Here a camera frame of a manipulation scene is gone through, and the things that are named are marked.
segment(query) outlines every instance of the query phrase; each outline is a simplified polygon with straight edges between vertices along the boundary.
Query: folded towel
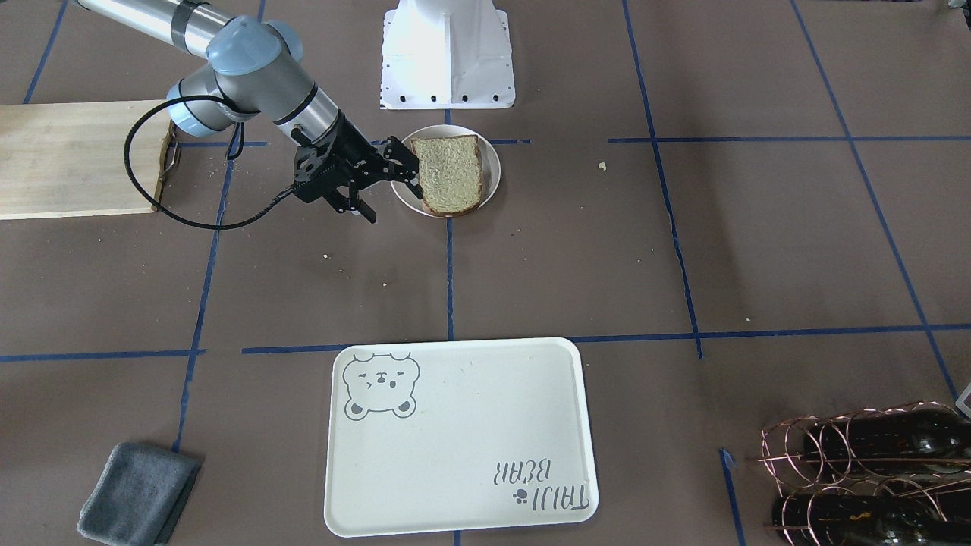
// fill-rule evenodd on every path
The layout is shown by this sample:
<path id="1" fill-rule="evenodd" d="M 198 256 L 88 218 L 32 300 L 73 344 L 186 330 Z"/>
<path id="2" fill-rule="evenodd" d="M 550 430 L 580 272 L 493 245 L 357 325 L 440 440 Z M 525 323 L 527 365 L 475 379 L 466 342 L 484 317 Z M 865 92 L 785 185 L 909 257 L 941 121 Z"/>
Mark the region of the folded towel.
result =
<path id="1" fill-rule="evenodd" d="M 78 532 L 111 546 L 166 544 L 195 484 L 199 461 L 122 443 L 81 509 Z"/>

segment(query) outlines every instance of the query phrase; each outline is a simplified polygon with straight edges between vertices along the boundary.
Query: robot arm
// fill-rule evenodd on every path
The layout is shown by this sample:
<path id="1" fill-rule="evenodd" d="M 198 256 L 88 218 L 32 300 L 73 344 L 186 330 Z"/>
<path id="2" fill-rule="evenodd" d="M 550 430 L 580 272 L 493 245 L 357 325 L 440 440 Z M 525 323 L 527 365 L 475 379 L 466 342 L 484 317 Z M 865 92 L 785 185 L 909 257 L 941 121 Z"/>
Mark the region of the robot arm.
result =
<path id="1" fill-rule="evenodd" d="M 293 193 L 304 202 L 323 197 L 335 211 L 376 220 L 358 192 L 377 182 L 406 183 L 421 197 L 418 159 L 395 137 L 371 146 L 300 66 L 303 46 L 279 21 L 233 17 L 195 0 L 73 0 L 82 8 L 205 58 L 175 84 L 168 99 L 209 95 L 213 101 L 169 108 L 176 125 L 204 137 L 264 114 L 298 145 Z"/>

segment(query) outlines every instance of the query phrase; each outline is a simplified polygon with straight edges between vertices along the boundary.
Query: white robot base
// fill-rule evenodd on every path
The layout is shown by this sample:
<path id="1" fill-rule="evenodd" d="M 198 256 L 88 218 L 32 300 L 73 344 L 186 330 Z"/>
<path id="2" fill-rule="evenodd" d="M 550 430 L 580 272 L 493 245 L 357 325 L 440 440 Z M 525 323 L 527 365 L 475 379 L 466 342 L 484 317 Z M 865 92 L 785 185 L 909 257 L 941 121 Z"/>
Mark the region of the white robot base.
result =
<path id="1" fill-rule="evenodd" d="M 510 108 L 516 102 L 509 16 L 491 0 L 400 0 L 385 14 L 381 106 Z"/>

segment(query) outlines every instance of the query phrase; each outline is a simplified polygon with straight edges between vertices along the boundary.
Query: bear face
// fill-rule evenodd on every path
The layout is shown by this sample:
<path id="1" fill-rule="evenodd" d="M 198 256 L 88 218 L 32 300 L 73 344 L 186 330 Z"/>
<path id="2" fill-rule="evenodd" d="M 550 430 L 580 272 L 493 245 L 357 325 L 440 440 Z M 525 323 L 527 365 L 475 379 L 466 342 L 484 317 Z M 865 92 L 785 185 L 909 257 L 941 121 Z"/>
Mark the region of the bear face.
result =
<path id="1" fill-rule="evenodd" d="M 353 421 L 360 421 L 370 412 L 393 412 L 402 419 L 415 413 L 415 382 L 419 379 L 419 364 L 410 354 L 403 358 L 394 355 L 354 356 L 344 367 L 344 384 L 351 399 L 344 413 Z"/>

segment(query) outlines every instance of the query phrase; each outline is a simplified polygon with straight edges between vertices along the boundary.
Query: wine bottle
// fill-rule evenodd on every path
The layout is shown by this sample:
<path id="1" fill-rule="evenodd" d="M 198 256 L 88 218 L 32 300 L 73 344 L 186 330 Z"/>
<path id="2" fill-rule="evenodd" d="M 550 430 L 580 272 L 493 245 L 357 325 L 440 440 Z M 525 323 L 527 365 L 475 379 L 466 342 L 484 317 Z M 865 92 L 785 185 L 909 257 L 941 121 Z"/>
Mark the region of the wine bottle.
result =
<path id="1" fill-rule="evenodd" d="M 812 437 L 803 440 L 806 461 L 819 463 L 821 447 L 831 468 L 842 471 L 847 468 L 849 443 L 854 455 L 851 474 L 951 474 L 971 469 L 971 424 L 943 409 L 818 425 L 809 434 Z"/>
<path id="2" fill-rule="evenodd" d="M 779 529 L 778 534 L 788 541 L 787 532 L 796 545 L 815 546 L 816 540 L 821 546 L 971 544 L 971 526 L 941 521 L 928 505 L 899 496 L 782 497 L 773 506 L 772 523 L 788 529 Z"/>

